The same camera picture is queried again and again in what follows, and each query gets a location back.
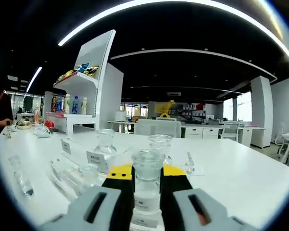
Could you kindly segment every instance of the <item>label card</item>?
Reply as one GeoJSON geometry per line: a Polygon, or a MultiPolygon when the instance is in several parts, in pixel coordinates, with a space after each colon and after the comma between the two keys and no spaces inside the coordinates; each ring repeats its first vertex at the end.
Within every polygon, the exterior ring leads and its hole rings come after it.
{"type": "Polygon", "coordinates": [[[141,216],[133,215],[131,218],[131,223],[141,226],[146,226],[149,228],[156,229],[158,227],[158,220],[151,218],[144,218],[141,216]]]}
{"type": "Polygon", "coordinates": [[[92,153],[87,151],[87,159],[89,164],[95,164],[100,168],[101,172],[108,172],[107,163],[102,154],[92,153]]]}
{"type": "Polygon", "coordinates": [[[70,146],[69,146],[69,143],[68,143],[68,142],[65,142],[65,141],[63,141],[63,140],[61,140],[61,143],[62,143],[62,149],[63,149],[63,151],[65,151],[66,153],[72,155],[72,154],[71,154],[71,148],[70,148],[70,146]]]}
{"type": "Polygon", "coordinates": [[[141,198],[134,194],[135,208],[141,211],[156,211],[159,209],[160,196],[154,198],[141,198]]]}

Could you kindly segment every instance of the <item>drawer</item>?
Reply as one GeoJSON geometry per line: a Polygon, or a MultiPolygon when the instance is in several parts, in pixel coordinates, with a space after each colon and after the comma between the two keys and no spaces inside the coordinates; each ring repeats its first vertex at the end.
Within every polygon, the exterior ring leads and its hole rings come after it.
{"type": "Polygon", "coordinates": [[[203,135],[214,135],[218,136],[218,128],[204,128],[203,135]]]}
{"type": "Polygon", "coordinates": [[[202,135],[203,128],[186,128],[185,134],[189,135],[202,135]]]}
{"type": "Polygon", "coordinates": [[[203,135],[203,139],[218,139],[218,135],[203,135]]]}
{"type": "Polygon", "coordinates": [[[187,134],[187,135],[185,135],[185,138],[194,139],[194,140],[201,140],[202,139],[202,135],[190,135],[190,134],[187,134]]]}

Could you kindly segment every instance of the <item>black ceiling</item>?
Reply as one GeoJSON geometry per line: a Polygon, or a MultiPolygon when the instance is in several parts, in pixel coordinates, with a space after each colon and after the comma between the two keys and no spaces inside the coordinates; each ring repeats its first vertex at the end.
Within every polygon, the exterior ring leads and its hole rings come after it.
{"type": "MultiPolygon", "coordinates": [[[[52,84],[74,67],[81,45],[111,29],[117,33],[110,57],[142,49],[208,49],[251,60],[250,63],[275,74],[278,81],[289,77],[289,61],[266,34],[233,14],[191,3],[148,4],[124,10],[87,27],[64,46],[57,45],[80,23],[122,2],[126,1],[39,0],[13,1],[5,6],[5,14],[0,14],[0,78],[6,89],[20,85],[7,80],[7,75],[30,81],[42,66],[29,92],[56,91],[52,84]]],[[[275,33],[250,1],[249,4],[234,0],[221,2],[253,16],[275,33]]],[[[276,0],[276,3],[289,23],[289,7],[285,1],[276,0]]],[[[195,52],[153,52],[109,59],[109,62],[124,73],[124,102],[174,98],[178,102],[218,103],[237,94],[209,89],[246,92],[249,81],[259,75],[274,79],[250,65],[195,52]],[[181,92],[181,96],[169,97],[167,92],[181,92]]]]}

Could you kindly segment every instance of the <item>office floor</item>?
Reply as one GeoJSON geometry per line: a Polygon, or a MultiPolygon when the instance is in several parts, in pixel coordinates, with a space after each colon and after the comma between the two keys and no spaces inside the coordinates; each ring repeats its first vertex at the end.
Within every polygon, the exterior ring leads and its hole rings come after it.
{"type": "Polygon", "coordinates": [[[264,154],[264,155],[267,155],[277,161],[279,161],[278,159],[278,155],[277,155],[277,151],[279,149],[280,146],[276,145],[276,144],[273,144],[271,143],[271,146],[270,147],[267,147],[267,148],[258,148],[258,147],[254,147],[254,146],[251,146],[252,149],[264,154]]]}

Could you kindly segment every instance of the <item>white chair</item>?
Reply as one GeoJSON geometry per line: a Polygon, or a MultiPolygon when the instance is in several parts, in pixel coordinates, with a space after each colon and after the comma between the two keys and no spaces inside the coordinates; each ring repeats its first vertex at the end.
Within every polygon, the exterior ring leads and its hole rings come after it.
{"type": "Polygon", "coordinates": [[[156,120],[177,121],[177,118],[156,117],[156,120]]]}
{"type": "Polygon", "coordinates": [[[240,126],[239,122],[224,121],[223,131],[220,134],[221,139],[230,138],[230,139],[235,139],[236,142],[238,142],[239,126],[240,126]]]}
{"type": "Polygon", "coordinates": [[[134,134],[155,135],[163,134],[171,137],[181,137],[181,122],[153,119],[139,119],[135,125],[134,134]]]}
{"type": "Polygon", "coordinates": [[[280,131],[275,135],[274,144],[276,145],[283,145],[283,134],[285,134],[284,123],[280,124],[280,131]]]}

